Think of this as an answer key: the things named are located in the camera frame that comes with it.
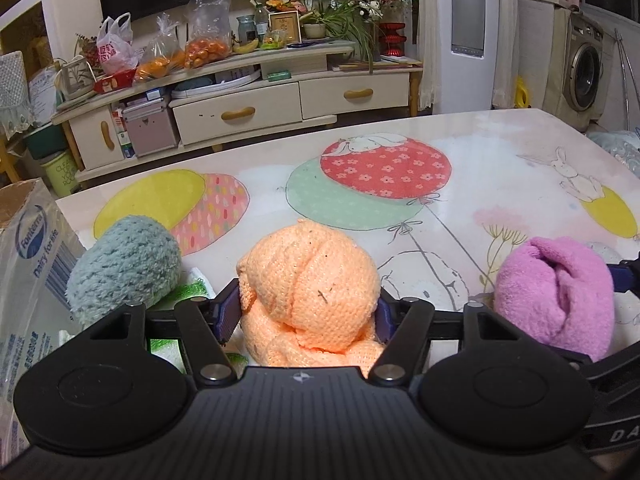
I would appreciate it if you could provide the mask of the pink purple towel roll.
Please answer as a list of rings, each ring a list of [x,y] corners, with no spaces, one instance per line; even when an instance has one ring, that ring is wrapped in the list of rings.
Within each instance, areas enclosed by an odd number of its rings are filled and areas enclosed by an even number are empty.
[[[614,332],[612,275],[577,240],[534,237],[500,266],[494,309],[542,344],[600,361]]]

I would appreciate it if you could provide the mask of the teal fluffy towel roll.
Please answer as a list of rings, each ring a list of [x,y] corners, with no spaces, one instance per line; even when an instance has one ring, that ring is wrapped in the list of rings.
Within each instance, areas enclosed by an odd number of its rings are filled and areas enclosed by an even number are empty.
[[[75,264],[67,282],[70,312],[88,327],[123,306],[151,307],[180,281],[178,242],[147,216],[116,221]]]

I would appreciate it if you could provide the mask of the orange knitted cloth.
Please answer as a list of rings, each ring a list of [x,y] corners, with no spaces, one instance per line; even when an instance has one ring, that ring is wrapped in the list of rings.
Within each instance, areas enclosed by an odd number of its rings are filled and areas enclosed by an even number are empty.
[[[346,234],[300,220],[263,237],[236,265],[245,347],[261,366],[354,366],[367,376],[378,269]]]

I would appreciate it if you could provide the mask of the green striped white cloth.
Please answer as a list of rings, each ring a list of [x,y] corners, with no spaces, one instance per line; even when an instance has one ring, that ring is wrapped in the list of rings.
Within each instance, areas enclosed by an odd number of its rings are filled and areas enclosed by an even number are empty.
[[[154,356],[198,382],[214,382],[206,372],[221,364],[240,378],[250,364],[242,355],[238,335],[241,318],[239,281],[234,278],[215,292],[204,274],[193,268],[176,289],[146,311],[145,338]]]

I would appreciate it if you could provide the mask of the open cardboard box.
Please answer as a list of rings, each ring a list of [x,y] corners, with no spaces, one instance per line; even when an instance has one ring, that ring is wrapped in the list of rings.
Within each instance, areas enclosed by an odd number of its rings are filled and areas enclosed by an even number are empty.
[[[14,412],[18,380],[80,332],[67,282],[85,252],[43,180],[1,189],[1,463],[27,448]]]

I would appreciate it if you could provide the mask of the front load washing machine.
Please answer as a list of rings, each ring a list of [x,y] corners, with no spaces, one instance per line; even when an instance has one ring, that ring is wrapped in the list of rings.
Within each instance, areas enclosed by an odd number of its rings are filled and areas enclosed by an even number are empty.
[[[604,52],[605,33],[596,21],[557,6],[542,109],[586,131],[601,116],[598,99],[605,83]]]

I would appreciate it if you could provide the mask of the pink storage box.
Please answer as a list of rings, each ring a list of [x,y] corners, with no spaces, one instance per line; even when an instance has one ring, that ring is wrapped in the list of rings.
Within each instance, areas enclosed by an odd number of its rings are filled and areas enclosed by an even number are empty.
[[[122,116],[137,156],[169,150],[178,145],[176,124],[165,101],[127,107]]]

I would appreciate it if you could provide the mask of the yellow detergent bottle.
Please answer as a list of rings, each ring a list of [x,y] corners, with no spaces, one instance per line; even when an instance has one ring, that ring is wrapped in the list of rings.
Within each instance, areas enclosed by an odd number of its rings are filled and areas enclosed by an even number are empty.
[[[518,78],[516,78],[516,85],[515,85],[515,91],[514,91],[514,107],[515,108],[530,107],[529,90],[522,76],[518,76]]]

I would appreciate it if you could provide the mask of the red snack tray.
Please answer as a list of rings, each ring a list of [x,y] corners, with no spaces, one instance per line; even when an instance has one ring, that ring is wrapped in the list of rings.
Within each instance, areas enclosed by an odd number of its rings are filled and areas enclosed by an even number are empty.
[[[134,83],[134,76],[137,70],[123,70],[113,75],[104,75],[100,77],[93,85],[93,90],[99,94],[107,94],[113,91],[127,89]]]

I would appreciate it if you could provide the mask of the bananas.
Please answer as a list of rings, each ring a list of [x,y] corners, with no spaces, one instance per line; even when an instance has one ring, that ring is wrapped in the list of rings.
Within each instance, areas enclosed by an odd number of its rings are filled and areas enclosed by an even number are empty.
[[[235,42],[234,44],[232,44],[232,50],[237,55],[243,55],[250,52],[254,52],[258,47],[259,47],[258,38],[250,40],[246,44],[239,44],[238,42]]]

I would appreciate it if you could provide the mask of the white red plastic bag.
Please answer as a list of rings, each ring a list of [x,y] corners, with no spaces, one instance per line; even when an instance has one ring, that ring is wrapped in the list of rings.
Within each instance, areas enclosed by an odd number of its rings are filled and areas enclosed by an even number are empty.
[[[135,70],[140,53],[132,44],[134,32],[131,27],[131,14],[126,12],[118,18],[106,18],[96,37],[99,62],[107,75],[126,70]]]

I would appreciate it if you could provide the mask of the clear bag of oranges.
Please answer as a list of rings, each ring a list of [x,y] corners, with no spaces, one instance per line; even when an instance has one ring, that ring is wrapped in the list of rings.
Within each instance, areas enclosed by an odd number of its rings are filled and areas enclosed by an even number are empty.
[[[184,68],[195,70],[232,53],[229,20],[231,0],[190,0],[186,6],[188,41]]]

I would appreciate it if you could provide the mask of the red stacked ornament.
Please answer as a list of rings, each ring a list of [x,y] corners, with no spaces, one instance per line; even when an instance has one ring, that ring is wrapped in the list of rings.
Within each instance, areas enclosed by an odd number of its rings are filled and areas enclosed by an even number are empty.
[[[404,56],[407,37],[402,33],[406,25],[401,22],[378,24],[380,53],[386,56]]]

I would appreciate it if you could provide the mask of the white air conditioner tower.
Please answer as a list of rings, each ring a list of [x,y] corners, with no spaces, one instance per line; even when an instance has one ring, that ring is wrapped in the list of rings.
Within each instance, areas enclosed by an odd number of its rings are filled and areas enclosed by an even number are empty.
[[[505,107],[514,85],[518,0],[437,0],[436,114]]]

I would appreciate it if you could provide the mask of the wooden photo frame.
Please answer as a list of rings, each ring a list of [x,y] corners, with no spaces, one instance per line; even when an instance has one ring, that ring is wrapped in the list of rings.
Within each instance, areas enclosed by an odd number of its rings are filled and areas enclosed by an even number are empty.
[[[273,12],[269,15],[271,30],[282,30],[286,44],[298,44],[302,39],[297,11]]]

